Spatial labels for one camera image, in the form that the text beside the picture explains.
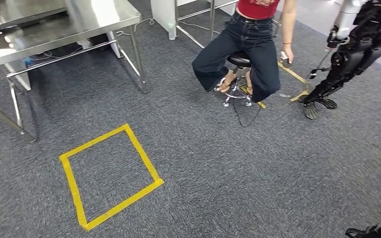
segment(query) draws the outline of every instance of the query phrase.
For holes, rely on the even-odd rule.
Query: black stool seat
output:
[[[239,51],[239,52],[231,54],[227,58],[227,60],[238,67],[245,67],[245,68],[251,67],[251,61],[249,60],[248,55],[246,55],[245,52],[243,51]]]

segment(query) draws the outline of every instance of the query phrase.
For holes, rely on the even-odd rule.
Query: floor marking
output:
[[[131,197],[129,197],[125,201],[119,203],[114,208],[111,208],[109,211],[105,212],[103,215],[97,217],[96,219],[94,219],[90,222],[87,222],[87,218],[85,217],[85,213],[84,213],[84,207],[82,206],[82,202],[81,202],[81,196],[79,194],[78,186],[77,186],[75,178],[73,176],[72,168],[71,168],[71,165],[69,164],[68,158],[75,155],[76,153],[83,151],[83,150],[85,150],[85,149],[87,149],[87,148],[89,148],[89,147],[113,136],[113,135],[116,135],[122,131],[125,131],[127,133],[130,141],[132,142],[133,146],[135,147],[135,150],[140,155],[142,161],[144,162],[149,173],[151,174],[152,178],[154,179],[154,182],[152,184],[150,184],[149,186],[143,188],[138,193],[132,195]],[[126,207],[131,205],[132,203],[138,201],[139,199],[141,199],[145,195],[149,194],[154,189],[156,189],[158,186],[160,186],[164,183],[164,181],[158,176],[157,171],[155,170],[154,166],[152,165],[152,163],[149,160],[148,156],[146,155],[144,149],[142,148],[141,144],[139,143],[139,141],[135,137],[132,129],[129,127],[128,124],[124,124],[117,129],[114,129],[114,130],[112,130],[112,131],[110,131],[110,132],[108,132],[102,136],[99,136],[99,137],[97,137],[97,138],[95,138],[95,139],[93,139],[93,140],[91,140],[91,141],[89,141],[89,142],[87,142],[81,146],[78,146],[77,148],[75,148],[71,151],[68,151],[68,152],[62,154],[61,156],[59,156],[59,159],[62,162],[63,170],[65,171],[66,179],[68,180],[68,185],[69,185],[69,188],[71,190],[72,199],[73,199],[73,203],[74,203],[74,206],[76,209],[76,215],[78,218],[78,222],[87,231],[95,228],[99,224],[103,223],[104,221],[106,221],[110,217],[119,213],[120,211],[122,211],[123,209],[125,209]]]
[[[298,79],[299,81],[301,81],[302,83],[304,83],[306,85],[306,90],[304,90],[303,92],[301,92],[299,95],[297,95],[296,97],[290,99],[291,102],[294,102],[294,101],[297,101],[301,96],[303,95],[308,95],[309,94],[309,86],[308,86],[308,82],[302,78],[300,75],[296,74],[294,71],[292,71],[291,69],[289,68],[286,68],[282,65],[281,62],[278,61],[278,66],[280,66],[283,70],[287,71],[289,74],[291,74],[293,77],[295,77],[296,79]]]
[[[244,93],[248,94],[248,91],[247,91],[247,89],[246,89],[246,86],[242,86],[242,87],[240,87],[240,89],[241,89]],[[263,104],[262,102],[258,102],[257,104],[258,104],[261,108],[263,108],[263,109],[266,108],[265,104]]]
[[[307,84],[307,81],[302,78],[300,75],[296,74],[294,71],[292,71],[291,69],[289,68],[286,68],[282,65],[281,62],[278,61],[278,66],[280,66],[283,70],[287,71],[289,74],[291,74],[292,76],[294,76],[296,79],[300,80],[302,83],[304,84]]]

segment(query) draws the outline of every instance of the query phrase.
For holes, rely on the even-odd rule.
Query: stool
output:
[[[243,92],[243,90],[240,89],[240,86],[243,86],[241,84],[242,79],[245,79],[246,77],[244,75],[239,75],[239,72],[242,71],[244,68],[250,68],[251,67],[251,61],[249,60],[248,55],[246,55],[243,51],[239,51],[236,53],[231,54],[227,58],[228,62],[234,64],[236,68],[233,70],[233,73],[237,73],[236,80],[230,85],[229,92],[225,93],[227,95],[226,101],[223,103],[225,107],[228,107],[230,98],[236,98],[236,99],[246,99],[246,106],[250,107],[252,105],[252,99],[251,96]],[[214,88],[215,92],[220,91],[220,85],[223,83],[225,78],[223,78],[220,83],[217,85],[217,87]]]

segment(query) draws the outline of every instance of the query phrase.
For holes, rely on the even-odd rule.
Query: table top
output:
[[[0,29],[65,10],[65,0],[0,0]]]
[[[65,0],[68,15],[44,18],[0,34],[0,65],[137,24],[141,14],[127,0]]]

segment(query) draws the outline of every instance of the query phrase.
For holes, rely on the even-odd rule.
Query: jeans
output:
[[[226,29],[192,63],[195,76],[206,91],[227,75],[225,61],[238,51],[245,52],[251,61],[253,102],[260,102],[280,89],[272,18],[251,20],[235,13]]]

